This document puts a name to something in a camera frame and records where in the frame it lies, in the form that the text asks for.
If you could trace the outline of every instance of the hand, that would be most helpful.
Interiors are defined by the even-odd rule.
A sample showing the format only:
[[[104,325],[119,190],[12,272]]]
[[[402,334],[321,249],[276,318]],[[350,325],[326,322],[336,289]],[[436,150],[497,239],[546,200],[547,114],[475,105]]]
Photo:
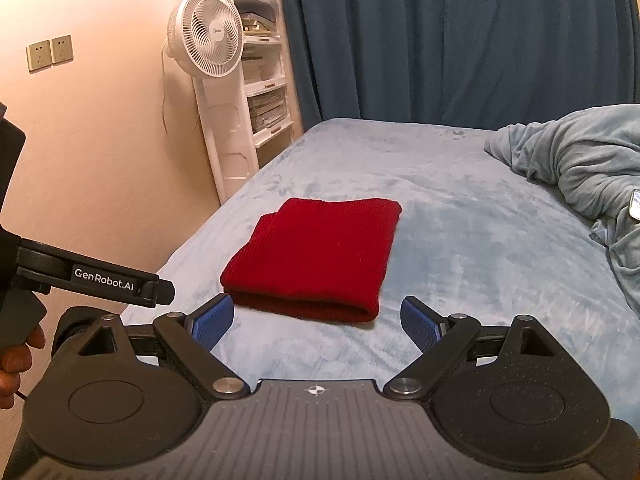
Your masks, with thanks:
[[[44,345],[44,332],[38,325],[23,345],[12,346],[0,355],[0,409],[8,410],[14,406],[14,394],[20,388],[20,373],[26,372],[33,363],[29,346],[44,348]]]

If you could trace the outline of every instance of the electric fan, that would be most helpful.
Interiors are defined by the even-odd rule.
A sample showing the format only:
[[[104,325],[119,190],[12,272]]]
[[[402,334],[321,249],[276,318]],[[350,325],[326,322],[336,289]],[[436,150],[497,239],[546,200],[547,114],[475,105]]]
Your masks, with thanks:
[[[242,56],[242,19],[232,0],[181,0],[166,36],[169,57],[196,78],[228,75]]]

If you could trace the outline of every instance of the wall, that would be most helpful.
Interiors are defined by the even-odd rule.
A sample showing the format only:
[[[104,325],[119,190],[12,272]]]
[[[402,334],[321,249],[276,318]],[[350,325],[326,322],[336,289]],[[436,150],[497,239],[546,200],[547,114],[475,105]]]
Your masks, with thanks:
[[[2,225],[71,251],[155,272],[217,209],[191,79],[161,50],[178,0],[0,0],[0,100],[27,134]],[[65,34],[75,59],[29,74],[25,47]],[[122,306],[64,292],[43,296],[49,339],[72,304]],[[48,364],[34,351],[28,393]],[[0,470],[22,401],[0,412]]]

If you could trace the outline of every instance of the phone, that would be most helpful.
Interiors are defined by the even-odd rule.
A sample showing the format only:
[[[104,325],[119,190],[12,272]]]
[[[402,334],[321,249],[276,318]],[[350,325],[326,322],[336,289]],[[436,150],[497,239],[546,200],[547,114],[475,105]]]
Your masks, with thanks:
[[[629,216],[640,220],[640,189],[635,189],[629,201]]]

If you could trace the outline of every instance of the folded red fabric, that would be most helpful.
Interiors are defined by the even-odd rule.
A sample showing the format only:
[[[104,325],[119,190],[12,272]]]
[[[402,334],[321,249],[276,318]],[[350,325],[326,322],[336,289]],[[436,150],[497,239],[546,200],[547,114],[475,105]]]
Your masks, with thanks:
[[[258,221],[220,283],[234,303],[287,316],[365,322],[378,295],[400,212],[383,198],[291,198]]]

